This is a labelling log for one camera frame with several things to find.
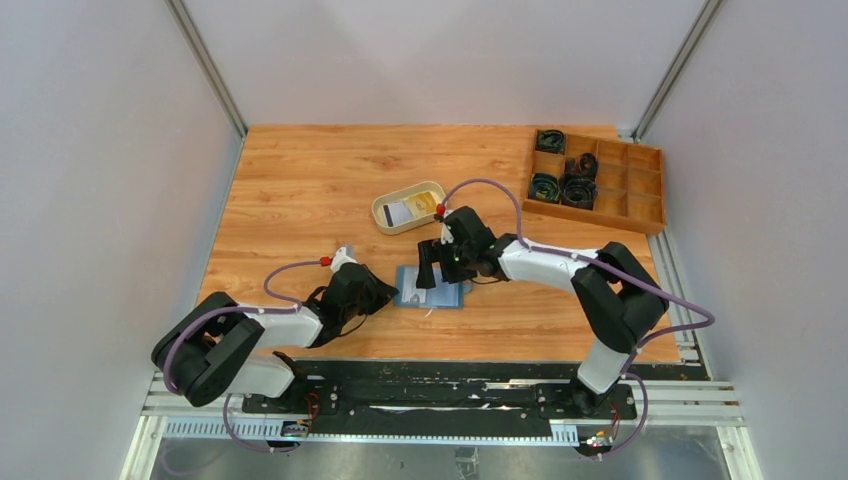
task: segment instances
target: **wooden table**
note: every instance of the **wooden table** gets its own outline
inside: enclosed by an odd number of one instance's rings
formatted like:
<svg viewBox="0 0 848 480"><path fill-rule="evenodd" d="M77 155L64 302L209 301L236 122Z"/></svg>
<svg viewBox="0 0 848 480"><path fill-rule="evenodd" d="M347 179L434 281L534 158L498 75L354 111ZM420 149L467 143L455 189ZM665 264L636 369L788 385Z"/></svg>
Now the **wooden table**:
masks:
<svg viewBox="0 0 848 480"><path fill-rule="evenodd" d="M398 265L417 265L416 244L439 234L430 224L381 234L371 216L379 195L433 180L445 191L471 177L488 177L515 194L527 178L528 126L253 126L238 165L200 298L216 290L237 301L284 304L268 298L265 276L290 262L317 259L344 243L386 283ZM615 138L612 127L557 127ZM515 212L499 190L473 185L452 199L470 205L495 235L515 231ZM573 248L627 245L655 277L644 235L606 227L524 215L524 234ZM273 288L305 299L326 285L327 268L284 272ZM476 286L462 310L385 307L349 337L317 349L286 347L292 357L581 361L594 336L577 299L531 283ZM661 326L668 325L664 318ZM671 335L640 355L642 362L677 362Z"/></svg>

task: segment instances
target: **robotic arm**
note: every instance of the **robotic arm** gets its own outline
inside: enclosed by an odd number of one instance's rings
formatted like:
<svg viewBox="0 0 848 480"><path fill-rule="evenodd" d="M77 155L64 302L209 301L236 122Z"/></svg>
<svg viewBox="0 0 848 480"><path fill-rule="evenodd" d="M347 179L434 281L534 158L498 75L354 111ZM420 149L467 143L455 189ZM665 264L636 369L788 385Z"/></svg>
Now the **robotic arm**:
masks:
<svg viewBox="0 0 848 480"><path fill-rule="evenodd" d="M169 372L172 387L195 407L228 393L269 398L292 394L287 390L293 383L306 380L296 363L284 353L262 355L258 350L320 347L339 337L352 318L376 313L398 293L357 263L350 246L336 251L329 266L330 283L315 289L296 311L238 304L226 293L211 294L156 344L151 360L165 371L176 346Z"/></svg>
<svg viewBox="0 0 848 480"><path fill-rule="evenodd" d="M496 238L476 212L460 207L438 216L442 235L418 244L419 270L416 287L433 288L432 264L439 263L442 276L457 283L480 275L504 281L531 281L575 294L595 334L586 360L572 382L572 400L588 414L607 398L637 343L653 329L668 310L668 302L621 281L579 258L597 259L657 286L648 272L624 245L610 242L600 250L576 250L570 257L550 253L557 248L526 241L514 234Z"/></svg>

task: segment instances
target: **wooden box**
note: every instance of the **wooden box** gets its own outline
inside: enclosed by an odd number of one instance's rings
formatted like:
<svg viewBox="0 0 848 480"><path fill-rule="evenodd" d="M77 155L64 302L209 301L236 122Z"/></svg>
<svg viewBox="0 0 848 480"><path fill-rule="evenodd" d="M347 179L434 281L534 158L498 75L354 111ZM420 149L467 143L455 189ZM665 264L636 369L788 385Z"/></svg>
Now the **wooden box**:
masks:
<svg viewBox="0 0 848 480"><path fill-rule="evenodd" d="M649 235L665 228L662 150L645 145L565 135L565 153L536 151L530 146L529 173L524 181L521 209L526 212L594 223ZM598 159L598 197L592 210L527 198L535 173L559 178L566 158L593 153Z"/></svg>

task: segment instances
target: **metal corner post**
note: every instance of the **metal corner post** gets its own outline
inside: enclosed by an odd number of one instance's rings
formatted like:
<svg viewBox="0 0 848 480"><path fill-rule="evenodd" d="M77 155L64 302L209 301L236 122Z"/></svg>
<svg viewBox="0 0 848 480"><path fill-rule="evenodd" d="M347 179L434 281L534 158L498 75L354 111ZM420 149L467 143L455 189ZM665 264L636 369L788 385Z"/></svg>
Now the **metal corner post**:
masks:
<svg viewBox="0 0 848 480"><path fill-rule="evenodd" d="M723 3L724 0L706 0L704 2L701 11L692 24L692 28L686 34L683 44L674 56L674 60L671 61L671 65L668 67L659 87L657 87L657 91L654 92L651 102L648 103L648 108L645 109L645 113L642 114L642 118L639 119L639 123L633 130L631 137L634 142L642 143L642 138L648 132L648 129L651 128L651 124L654 123L657 113L659 113L660 108L662 108L663 103L665 103L669 93L671 93L674 84L680 78L680 74L692 57L692 52L695 51L695 48L703 38L707 28L715 19L716 13Z"/></svg>
<svg viewBox="0 0 848 480"><path fill-rule="evenodd" d="M197 59L197 63L200 65L201 70L203 70L203 73L206 75L206 79L209 80L209 84L212 86L215 96L217 96L218 101L221 102L221 107L223 107L224 113L227 114L227 118L230 119L230 123L232 123L236 133L244 139L247 136L247 124L245 123L244 118L242 118L238 107L236 107L236 103L233 100L232 95L230 95L230 91L227 90L227 86L224 84L224 80L221 78L221 74L218 72L215 62L212 61L212 57L209 55L209 51L206 49L206 45L204 45L203 39L197 31L197 27L191 19L191 15L185 6L185 3L183 0L165 0L165 4L168 5L168 9L174 16L174 21L177 22L177 26L180 27L180 31L183 32L186 43L188 43L192 53L194 53L194 57Z"/></svg>

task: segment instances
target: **gray wall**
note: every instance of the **gray wall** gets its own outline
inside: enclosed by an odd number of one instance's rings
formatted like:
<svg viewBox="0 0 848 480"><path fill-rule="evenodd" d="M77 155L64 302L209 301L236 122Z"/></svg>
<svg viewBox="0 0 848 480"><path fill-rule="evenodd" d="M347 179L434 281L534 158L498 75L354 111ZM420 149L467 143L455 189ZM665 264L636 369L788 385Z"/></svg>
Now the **gray wall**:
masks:
<svg viewBox="0 0 848 480"><path fill-rule="evenodd" d="M703 337L765 478L833 478L848 427L848 3L729 0L647 141Z"/></svg>
<svg viewBox="0 0 848 480"><path fill-rule="evenodd" d="M632 126L703 0L187 0L248 123Z"/></svg>
<svg viewBox="0 0 848 480"><path fill-rule="evenodd" d="M0 478L118 476L237 142L162 1L0 6Z"/></svg>

